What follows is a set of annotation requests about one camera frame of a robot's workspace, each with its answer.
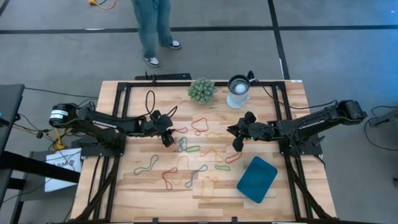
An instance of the potted plant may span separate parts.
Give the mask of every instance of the potted plant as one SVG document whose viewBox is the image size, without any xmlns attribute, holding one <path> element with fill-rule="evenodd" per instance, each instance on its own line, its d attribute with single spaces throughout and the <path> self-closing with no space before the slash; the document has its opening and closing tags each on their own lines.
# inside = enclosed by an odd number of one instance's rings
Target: potted plant
<svg viewBox="0 0 398 224">
<path fill-rule="evenodd" d="M 191 100 L 200 104 L 212 102 L 214 94 L 217 92 L 217 87 L 214 84 L 211 80 L 199 78 L 189 86 L 188 96 Z"/>
</svg>

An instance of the red rubber band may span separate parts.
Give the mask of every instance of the red rubber band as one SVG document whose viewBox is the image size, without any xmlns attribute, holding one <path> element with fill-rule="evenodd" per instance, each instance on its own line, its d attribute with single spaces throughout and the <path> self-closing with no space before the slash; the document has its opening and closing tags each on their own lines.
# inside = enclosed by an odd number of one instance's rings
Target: red rubber band
<svg viewBox="0 0 398 224">
<path fill-rule="evenodd" d="M 193 124 L 195 124 L 195 123 L 197 123 L 197 122 L 199 122 L 199 121 L 201 121 L 201 120 L 203 120 L 203 119 L 205 120 L 205 124 L 206 124 L 207 129 L 199 130 L 199 129 L 193 127 Z M 209 130 L 209 126 L 207 125 L 207 119 L 206 119 L 206 118 L 200 118 L 199 120 L 192 122 L 192 123 L 191 123 L 191 127 L 192 127 L 193 129 L 196 130 L 196 131 L 195 131 L 195 135 L 196 135 L 196 136 L 199 136 L 202 132 L 205 132 L 205 131 L 208 131 L 208 130 Z"/>
<path fill-rule="evenodd" d="M 188 132 L 188 128 L 180 128 L 180 129 L 176 129 L 175 130 L 178 133 L 187 133 Z"/>
<path fill-rule="evenodd" d="M 238 154 L 239 154 L 239 157 L 238 157 L 238 158 L 236 158 L 236 159 L 234 159 L 234 160 L 232 160 L 232 161 L 230 161 L 230 162 L 227 161 L 228 159 L 230 159 L 230 158 L 232 158 L 232 157 L 235 157 L 235 156 L 237 156 Z M 226 164 L 231 164 L 231 163 L 235 162 L 236 160 L 240 159 L 241 156 L 242 156 L 242 152 L 237 152 L 235 155 L 232 155 L 232 156 L 229 156 L 229 157 L 225 158 L 225 163 L 226 163 Z"/>
<path fill-rule="evenodd" d="M 164 179 L 164 182 L 166 183 L 166 189 L 167 189 L 167 190 L 173 190 L 173 184 L 170 183 L 170 181 L 166 180 L 165 175 L 166 175 L 167 173 L 174 174 L 174 173 L 176 173 L 177 171 L 178 171 L 178 169 L 177 169 L 176 167 L 173 167 L 173 168 L 170 169 L 169 171 L 165 171 L 165 172 L 162 173 L 162 178 Z"/>
</svg>

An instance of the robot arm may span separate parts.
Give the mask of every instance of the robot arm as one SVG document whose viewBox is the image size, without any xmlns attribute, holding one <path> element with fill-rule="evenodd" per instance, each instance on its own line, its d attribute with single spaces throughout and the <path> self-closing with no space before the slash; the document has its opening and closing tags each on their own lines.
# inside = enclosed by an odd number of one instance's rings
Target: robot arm
<svg viewBox="0 0 398 224">
<path fill-rule="evenodd" d="M 159 111 L 154 111 L 150 115 L 150 121 L 147 121 L 145 116 L 117 118 L 90 107 L 79 108 L 74 103 L 67 103 L 53 106 L 49 123 L 55 128 L 72 128 L 75 132 L 86 133 L 110 145 L 113 145 L 115 139 L 125 136 L 161 136 L 166 147 L 174 142 L 172 130 L 167 129 L 173 126 L 173 122 Z"/>
<path fill-rule="evenodd" d="M 267 124 L 256 122 L 252 112 L 247 112 L 240 118 L 237 125 L 229 126 L 227 131 L 235 135 L 233 146 L 240 152 L 243 148 L 243 139 L 255 141 L 281 141 L 288 139 L 293 147 L 308 141 L 311 136 L 332 128 L 338 124 L 359 124 L 367 117 L 357 101 L 346 100 L 328 106 L 323 110 L 311 113 L 294 120 L 269 121 Z"/>
</svg>

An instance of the sneaker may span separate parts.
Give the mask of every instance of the sneaker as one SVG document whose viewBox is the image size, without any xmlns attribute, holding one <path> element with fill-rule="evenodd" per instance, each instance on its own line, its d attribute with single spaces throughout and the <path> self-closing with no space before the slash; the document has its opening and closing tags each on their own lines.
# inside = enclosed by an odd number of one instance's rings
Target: sneaker
<svg viewBox="0 0 398 224">
<path fill-rule="evenodd" d="M 150 65 L 151 67 L 159 67 L 160 66 L 160 62 L 158 61 L 157 58 L 153 57 L 153 58 L 145 58 L 144 60 L 148 63 L 148 65 Z"/>
<path fill-rule="evenodd" d="M 171 49 L 180 49 L 181 44 L 180 42 L 173 40 L 172 44 L 168 45 L 168 47 L 170 47 Z"/>
</svg>

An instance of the metal cup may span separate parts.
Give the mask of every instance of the metal cup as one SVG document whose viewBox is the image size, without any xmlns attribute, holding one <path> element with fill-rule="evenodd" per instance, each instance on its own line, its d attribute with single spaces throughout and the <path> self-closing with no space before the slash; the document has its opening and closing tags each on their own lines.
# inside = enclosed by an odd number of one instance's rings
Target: metal cup
<svg viewBox="0 0 398 224">
<path fill-rule="evenodd" d="M 241 108 L 250 99 L 250 81 L 244 75 L 235 75 L 228 81 L 228 96 L 226 101 L 232 108 Z"/>
</svg>

